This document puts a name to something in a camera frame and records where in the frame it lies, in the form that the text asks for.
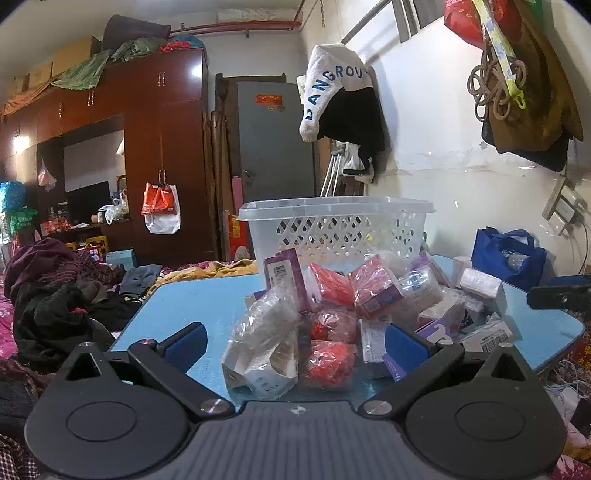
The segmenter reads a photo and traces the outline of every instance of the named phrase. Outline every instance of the blue plastic bag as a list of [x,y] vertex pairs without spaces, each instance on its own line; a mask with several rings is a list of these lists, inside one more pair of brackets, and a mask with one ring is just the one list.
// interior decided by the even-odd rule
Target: blue plastic bag
[[25,206],[25,186],[19,181],[0,184],[0,212],[12,212]]
[[[527,244],[517,240],[526,238]],[[516,252],[527,255],[519,270],[509,267],[509,262],[503,251]],[[540,284],[540,279],[546,263],[546,250],[536,247],[534,237],[526,230],[513,230],[499,233],[496,228],[478,230],[474,250],[472,251],[472,266],[484,273],[500,278],[521,290],[529,291]]]

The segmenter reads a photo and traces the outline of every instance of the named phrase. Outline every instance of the blue tote bag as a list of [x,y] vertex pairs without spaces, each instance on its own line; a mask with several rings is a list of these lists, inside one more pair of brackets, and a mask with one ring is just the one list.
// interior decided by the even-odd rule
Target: blue tote bag
[[[518,238],[527,239],[527,244],[517,240]],[[525,259],[519,271],[515,271],[509,267],[503,250],[527,255],[529,258]],[[526,230],[499,233],[496,228],[488,227],[479,229],[476,234],[472,252],[473,267],[522,290],[529,291],[540,284],[545,263],[546,250],[535,246],[534,237]]]

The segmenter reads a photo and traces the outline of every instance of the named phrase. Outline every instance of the white shopping bag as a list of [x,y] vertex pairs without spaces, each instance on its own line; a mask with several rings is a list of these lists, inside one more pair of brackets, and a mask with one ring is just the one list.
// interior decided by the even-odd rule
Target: white shopping bag
[[156,233],[157,235],[170,235],[178,232],[181,228],[181,206],[178,201],[178,193],[176,185],[170,185],[174,194],[174,205],[177,209],[175,215],[169,213],[156,213],[150,215],[144,215],[146,227],[150,233]]

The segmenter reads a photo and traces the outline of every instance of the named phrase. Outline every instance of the red door sticker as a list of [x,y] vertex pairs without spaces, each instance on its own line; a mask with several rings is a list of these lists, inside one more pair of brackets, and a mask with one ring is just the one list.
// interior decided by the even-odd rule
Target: red door sticker
[[255,95],[255,103],[257,105],[283,105],[283,95],[257,93]]

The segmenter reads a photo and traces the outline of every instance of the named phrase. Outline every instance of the desk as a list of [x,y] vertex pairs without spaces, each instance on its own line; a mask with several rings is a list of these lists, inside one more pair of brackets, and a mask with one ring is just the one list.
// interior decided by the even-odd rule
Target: desk
[[[450,259],[435,258],[444,271],[451,272]],[[163,285],[136,314],[112,350],[126,350],[142,338],[162,341],[191,322],[201,322],[207,329],[207,353],[189,370],[188,375],[240,406],[243,401],[253,399],[253,396],[247,388],[228,392],[223,380],[221,358],[234,321],[246,310],[243,298],[263,288],[264,279],[260,275]],[[552,364],[583,334],[583,324],[567,313],[559,310],[531,310],[522,290],[505,284],[505,292],[508,303],[506,319],[517,335],[515,346],[534,370],[540,372]],[[360,377],[356,378],[356,387],[345,393],[327,393],[296,385],[282,400],[345,398],[357,408],[392,382],[390,378],[365,380]]]

